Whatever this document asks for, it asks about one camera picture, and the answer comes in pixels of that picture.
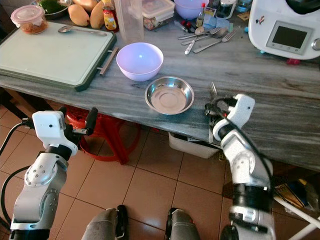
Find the cutting board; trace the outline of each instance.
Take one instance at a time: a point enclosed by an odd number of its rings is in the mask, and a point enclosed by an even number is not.
[[[0,44],[0,74],[33,82],[86,89],[104,62],[116,36],[58,32],[64,24],[48,22],[40,34],[16,30]]]

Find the green vegetable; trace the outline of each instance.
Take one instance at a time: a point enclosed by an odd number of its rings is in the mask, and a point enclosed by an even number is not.
[[[38,2],[38,5],[45,10],[46,14],[54,14],[66,7],[60,5],[57,0],[41,0]]]

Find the white storage box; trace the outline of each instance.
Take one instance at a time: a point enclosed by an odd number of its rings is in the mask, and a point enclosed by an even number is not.
[[[148,30],[168,24],[174,13],[175,4],[170,0],[142,0],[143,25]]]
[[[220,151],[220,148],[215,147],[209,143],[203,144],[202,141],[200,141],[199,143],[191,142],[187,141],[186,139],[186,137],[169,132],[169,145],[175,150],[192,154],[204,159],[208,159],[215,153]]]

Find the marble countertop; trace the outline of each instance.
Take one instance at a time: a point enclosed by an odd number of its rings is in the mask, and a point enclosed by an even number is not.
[[[208,141],[209,118],[204,106],[210,99],[209,83],[220,96],[247,94],[256,105],[243,130],[272,159],[320,171],[320,68],[319,59],[287,65],[286,59],[261,54],[236,20],[238,29],[228,43],[185,56],[184,35],[173,23],[154,31],[144,30],[144,41],[159,47],[164,55],[158,75],[186,80],[193,88],[192,107],[178,115],[162,115],[145,102],[145,89],[152,81],[126,78],[114,59],[104,77],[96,74],[87,90],[76,92],[42,83],[0,75],[0,86],[161,130]],[[115,46],[123,47],[120,34]],[[215,41],[196,42],[194,47]]]

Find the stainless steel bowl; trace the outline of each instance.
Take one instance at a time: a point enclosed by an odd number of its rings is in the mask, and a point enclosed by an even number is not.
[[[41,0],[34,0],[32,1],[30,4],[31,5],[38,5],[38,2],[40,2]],[[60,5],[65,6],[64,9],[62,9],[61,11],[57,11],[54,13],[50,13],[50,14],[45,14],[45,19],[47,20],[52,20],[52,19],[58,19],[63,17],[64,15],[67,14],[68,12],[68,7],[72,4],[72,0],[57,0],[57,2],[59,2]]]
[[[144,98],[149,107],[158,113],[174,115],[191,107],[195,93],[185,80],[164,76],[149,84]]]

